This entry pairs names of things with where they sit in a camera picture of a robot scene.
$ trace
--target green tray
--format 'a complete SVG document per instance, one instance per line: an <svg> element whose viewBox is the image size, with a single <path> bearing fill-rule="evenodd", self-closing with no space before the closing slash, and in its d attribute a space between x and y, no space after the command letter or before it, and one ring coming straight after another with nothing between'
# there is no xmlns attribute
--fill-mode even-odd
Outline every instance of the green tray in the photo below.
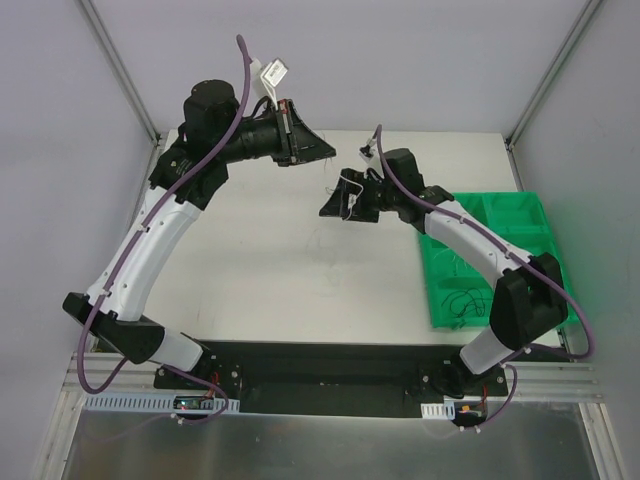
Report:
<svg viewBox="0 0 640 480"><path fill-rule="evenodd" d="M560 262L565 288L572 294L565 265L538 195L533 192L456 193L477 220L509 243L534 255L549 252ZM434 327L459 329L489 324L493 290L482 276L444 244L419 235ZM578 322L569 308L565 323Z"/></svg>

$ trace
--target white wall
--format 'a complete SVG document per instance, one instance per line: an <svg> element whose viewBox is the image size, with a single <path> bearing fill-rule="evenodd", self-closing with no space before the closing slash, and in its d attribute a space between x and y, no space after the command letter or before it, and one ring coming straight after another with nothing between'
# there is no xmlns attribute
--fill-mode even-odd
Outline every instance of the white wall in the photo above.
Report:
<svg viewBox="0 0 640 480"><path fill-rule="evenodd" d="M640 3L606 2L523 140L525 187L550 214L598 335L595 363L640 478Z"/></svg>
<svg viewBox="0 0 640 480"><path fill-rule="evenodd" d="M74 2L0 7L0 477L29 477L150 143Z"/></svg>
<svg viewBox="0 0 640 480"><path fill-rule="evenodd" d="M314 128L508 134L585 0L96 0L163 130L206 78L241 82L234 37L291 68Z"/></svg>

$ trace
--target purple cable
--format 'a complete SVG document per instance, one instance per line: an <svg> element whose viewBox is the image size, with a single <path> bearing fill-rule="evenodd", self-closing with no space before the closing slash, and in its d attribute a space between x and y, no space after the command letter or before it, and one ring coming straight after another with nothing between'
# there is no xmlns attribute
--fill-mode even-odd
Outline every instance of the purple cable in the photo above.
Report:
<svg viewBox="0 0 640 480"><path fill-rule="evenodd" d="M240 106L238 108L238 111L236 112L236 116L233 118L233 121L231 122L229 129L222 136L222 138L216 144L216 146L213 147L211 151L202 160L200 160L191 170L189 170L189 172L184 177L180 178L164 193L164 195L162 195L160 200L158 200L158 202L153 206L153 208L149 211L147 216L142 221L142 226L144 228L149 226L149 224L151 223L153 218L156 216L160 208L162 208L162 206L176 192L176 190L182 187L194 175L196 175L200 170L206 167L207 164L211 160L213 160L213 158L215 158L215 156L225 147L225 145L227 144L231 136L235 133L236 128L238 128L240 121L242 120L242 115L244 114L244 110L247 107L247 102L249 101L249 91L251 87L251 71L250 71L251 57L249 56L249 52L247 51L247 45L244 41L244 38L242 38L242 35L236 36L236 42L238 43L238 47L240 48L240 52L242 53L242 60L244 64L244 85L242 90L242 99L240 101ZM109 289L115 283L115 280L118 277L120 270L122 269L125 261L129 257L131 252L133 251L133 248L135 247L136 243L142 236L142 233L143 233L143 230L137 231L133 235L133 237L131 237L131 240L129 240L129 243L127 243L126 247L122 251L122 254L120 255L116 264L114 265L113 270L111 271L111 274L109 275L109 277L107 278L107 281L104 284L103 289L105 291L109 291ZM109 378L107 378L107 380L100 387L93 388L91 385L89 385L89 382L87 382L87 377L84 371L84 353L85 353L85 348L87 343L87 337L89 336L91 325L93 324L93 321L95 320L96 315L98 314L98 311L100 311L100 307L102 307L102 303L104 302L104 299L105 299L104 295L100 295L97 298L96 303L91 309L91 312L87 317L87 321L85 322L84 327L82 328L82 334L80 335L80 341L78 342L78 353L77 353L78 380L80 381L80 385L82 386L85 392L94 394L94 395L103 392L107 387L109 387L109 385L111 384L115 376L118 374L120 369L122 369L124 364L127 362L126 358L123 358L122 361L113 370L111 375L109 375ZM176 369L176 373L182 376L186 375L184 372L177 369Z"/></svg>
<svg viewBox="0 0 640 480"><path fill-rule="evenodd" d="M512 258L518 265L522 266L531 275L533 275L538 280L544 282L549 287L551 287L567 303L569 303L569 305L573 307L576 314L578 315L578 318L580 319L580 323L582 324L582 328L584 329L584 333L587 337L587 350L584 353L579 353L579 354L567 353L562 349L548 347L546 345L539 345L537 343L532 343L531 345L529 345L530 347L535 348L537 350L553 353L554 355L558 355L564 358L569 358L572 360L583 360L593 355L595 351L595 339L594 339L593 329L591 328L591 324L587 319L587 314L582 310L580 305L578 305L578 303L573 298L571 298L571 296L567 293L567 291L564 288L562 288L556 282L548 278L546 275L543 275L538 270L533 268L531 265L529 265L529 263L526 260L520 258L515 253L510 252L509 248L500 239L496 238L489 230L487 230L480 223L470 220L468 217L463 217L458 213L451 212L446 208L442 208L438 205L433 205L432 203L429 203L421 199L420 197L414 195L413 193L411 193L404 185L402 185L400 180L398 180L398 177L396 177L396 175L393 173L393 171L389 167L389 164L387 163L387 159L384 157L384 153L382 151L382 125L378 125L378 127L376 128L376 131L373 134L373 138L376 139L377 146L378 146L378 154L380 155L380 161L382 162L382 167L384 168L385 173L389 175L389 178L396 185L396 187L398 187L398 189L400 189L400 191L404 193L410 200L417 203L418 205L434 210L438 213L451 217L460 222L466 223L475 231L480 233L483 237L485 237L487 240L489 240L493 245L495 245L498 248L498 250L500 250L502 253L507 255L509 258ZM519 353L520 351L514 352L514 354L507 357L507 359L510 360L511 358L517 356L517 354Z"/></svg>

